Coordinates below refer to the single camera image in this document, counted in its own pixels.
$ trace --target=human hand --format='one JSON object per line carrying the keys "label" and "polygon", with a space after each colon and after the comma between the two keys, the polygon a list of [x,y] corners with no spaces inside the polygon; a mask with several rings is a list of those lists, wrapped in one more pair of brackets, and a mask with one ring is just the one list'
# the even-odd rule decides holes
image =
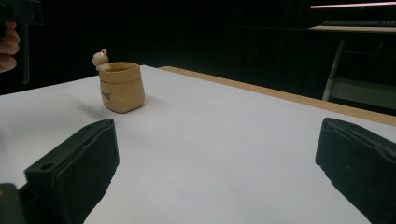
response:
{"label": "human hand", "polygon": [[5,21],[6,31],[0,38],[0,73],[9,71],[17,66],[17,61],[12,55],[20,50],[20,37],[15,28],[15,21]]}

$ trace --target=small ceramic pot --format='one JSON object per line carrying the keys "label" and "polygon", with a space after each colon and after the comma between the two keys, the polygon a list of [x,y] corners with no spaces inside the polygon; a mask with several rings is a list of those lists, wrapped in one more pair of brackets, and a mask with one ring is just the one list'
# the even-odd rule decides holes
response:
{"label": "small ceramic pot", "polygon": [[100,90],[105,106],[117,113],[126,113],[142,106],[145,91],[136,63],[110,63],[110,69],[99,71]]}

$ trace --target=white table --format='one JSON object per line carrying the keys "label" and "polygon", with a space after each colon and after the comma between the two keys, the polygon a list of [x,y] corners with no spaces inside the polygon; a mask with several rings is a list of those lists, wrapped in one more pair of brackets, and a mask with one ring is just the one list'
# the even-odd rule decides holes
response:
{"label": "white table", "polygon": [[143,107],[116,114],[99,77],[0,96],[0,183],[83,126],[114,119],[120,165],[86,223],[369,223],[315,164],[326,117],[396,127],[142,65]]}

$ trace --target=small bear figurine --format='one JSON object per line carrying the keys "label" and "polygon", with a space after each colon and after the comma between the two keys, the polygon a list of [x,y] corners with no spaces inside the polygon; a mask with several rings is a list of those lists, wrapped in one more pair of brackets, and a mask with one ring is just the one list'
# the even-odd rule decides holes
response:
{"label": "small bear figurine", "polygon": [[110,69],[108,63],[107,50],[102,49],[100,52],[93,54],[92,63],[96,66],[96,71],[106,71]]}

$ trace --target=black object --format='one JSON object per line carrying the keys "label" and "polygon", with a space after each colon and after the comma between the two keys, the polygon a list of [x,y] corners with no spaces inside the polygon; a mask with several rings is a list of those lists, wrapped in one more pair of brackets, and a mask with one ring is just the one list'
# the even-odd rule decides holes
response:
{"label": "black object", "polygon": [[0,185],[0,223],[82,224],[119,163],[114,121],[85,126],[28,167],[22,188]]}
{"label": "black object", "polygon": [[44,25],[41,2],[37,0],[0,0],[0,35],[4,36],[4,21],[15,21],[21,26],[23,55],[22,83],[29,82],[29,26]]}
{"label": "black object", "polygon": [[396,144],[361,126],[323,120],[316,164],[374,224],[396,223]]}

